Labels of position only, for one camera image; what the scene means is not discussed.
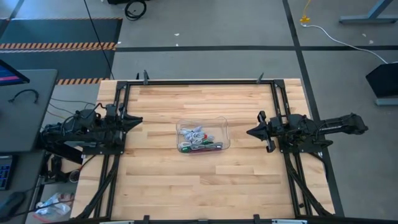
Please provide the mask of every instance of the concrete floor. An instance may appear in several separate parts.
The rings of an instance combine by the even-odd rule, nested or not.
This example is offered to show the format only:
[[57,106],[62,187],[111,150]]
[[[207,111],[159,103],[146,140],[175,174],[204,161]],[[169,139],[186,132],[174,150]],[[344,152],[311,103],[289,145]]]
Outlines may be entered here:
[[[16,0],[0,0],[0,17],[7,17]],[[298,20],[306,0],[289,0],[302,46],[337,45],[318,29],[303,28]],[[308,8],[312,24],[353,45],[398,45],[398,24],[341,25],[339,16],[365,14],[376,0],[318,0]],[[124,17],[124,5],[87,0],[93,17]],[[136,22],[123,21],[118,47],[175,47],[217,45],[293,46],[282,1],[278,0],[152,0],[147,14]],[[398,14],[398,1],[385,13]],[[82,0],[25,0],[17,17],[87,17]],[[388,62],[398,51],[378,51]],[[365,75],[381,64],[371,54],[357,51],[303,52],[322,119],[361,115],[369,126],[362,136],[328,136],[343,210],[347,217],[398,220],[398,107],[377,107]],[[134,79],[146,69],[151,78],[301,78],[294,51],[117,52],[116,79]],[[98,85],[56,86],[54,98],[94,103]],[[82,104],[54,102],[74,111]],[[51,112],[68,116],[53,108]],[[46,123],[60,119],[46,116]],[[63,190],[49,187],[45,194]]]

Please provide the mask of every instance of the butcher block tabletop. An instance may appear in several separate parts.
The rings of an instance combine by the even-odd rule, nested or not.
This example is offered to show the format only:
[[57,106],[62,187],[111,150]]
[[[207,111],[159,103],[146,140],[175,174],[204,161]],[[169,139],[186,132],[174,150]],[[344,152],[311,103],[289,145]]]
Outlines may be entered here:
[[[291,113],[309,116],[301,81],[284,81]],[[113,103],[116,83],[101,82],[98,103]],[[127,110],[144,119],[127,134],[112,220],[142,220],[144,215],[151,220],[252,219],[254,214],[294,218],[283,154],[278,149],[267,153],[265,141],[246,134],[258,125],[260,110],[267,119],[275,116],[270,85],[132,86]],[[105,110],[97,112],[104,115]],[[228,121],[228,149],[197,154],[177,150],[180,119],[219,116]],[[333,213],[322,162],[308,154],[301,157],[308,188]],[[103,156],[96,156],[84,166],[71,217],[81,213],[97,191],[102,163]]]

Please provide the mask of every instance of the transparent plastic bin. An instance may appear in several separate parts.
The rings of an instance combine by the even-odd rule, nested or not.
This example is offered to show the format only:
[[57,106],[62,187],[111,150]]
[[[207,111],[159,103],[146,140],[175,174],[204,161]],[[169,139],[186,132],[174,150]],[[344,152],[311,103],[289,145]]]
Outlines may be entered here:
[[[201,134],[206,134],[203,138],[197,134],[193,140],[189,140],[181,133],[199,133],[199,127],[201,127]],[[228,122],[222,116],[215,119],[181,119],[177,122],[176,130],[177,149],[182,153],[220,151],[231,145]]]

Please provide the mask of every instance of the computer monitor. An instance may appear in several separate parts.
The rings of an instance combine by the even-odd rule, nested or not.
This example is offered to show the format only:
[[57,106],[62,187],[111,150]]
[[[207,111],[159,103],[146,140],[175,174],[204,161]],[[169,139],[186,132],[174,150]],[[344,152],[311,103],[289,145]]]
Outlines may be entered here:
[[29,79],[0,59],[0,86],[29,83]]

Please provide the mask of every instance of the screen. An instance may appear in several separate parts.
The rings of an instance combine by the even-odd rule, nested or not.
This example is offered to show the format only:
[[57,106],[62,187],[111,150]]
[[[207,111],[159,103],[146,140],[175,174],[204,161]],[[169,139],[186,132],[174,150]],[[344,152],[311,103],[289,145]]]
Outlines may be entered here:
[[23,79],[14,75],[10,70],[0,65],[0,84],[22,83]]

